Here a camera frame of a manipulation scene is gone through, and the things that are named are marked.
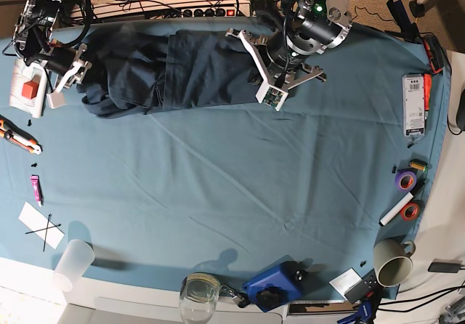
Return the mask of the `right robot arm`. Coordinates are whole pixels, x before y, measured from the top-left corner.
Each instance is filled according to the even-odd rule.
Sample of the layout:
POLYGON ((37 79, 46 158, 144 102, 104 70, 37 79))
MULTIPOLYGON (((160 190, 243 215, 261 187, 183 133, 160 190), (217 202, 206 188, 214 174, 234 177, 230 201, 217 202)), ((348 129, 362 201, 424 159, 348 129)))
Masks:
POLYGON ((27 0, 9 48, 15 53, 9 105, 40 118, 47 102, 51 109, 65 104, 64 89, 84 81, 92 63, 84 59, 83 42, 92 22, 90 0, 84 0, 84 29, 71 42, 52 37, 53 26, 62 11, 62 0, 27 0))

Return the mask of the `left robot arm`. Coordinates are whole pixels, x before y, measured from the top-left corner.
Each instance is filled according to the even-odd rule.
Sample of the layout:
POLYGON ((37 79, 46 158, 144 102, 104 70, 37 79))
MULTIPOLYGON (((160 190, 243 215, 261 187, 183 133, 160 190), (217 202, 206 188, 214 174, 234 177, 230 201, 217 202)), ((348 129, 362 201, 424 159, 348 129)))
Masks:
POLYGON ((269 36, 229 29, 241 41, 255 66, 249 82, 257 85, 257 102, 280 110, 291 89, 317 79, 323 69, 305 61, 340 45, 352 29, 349 0, 250 0, 256 15, 275 25, 269 36))

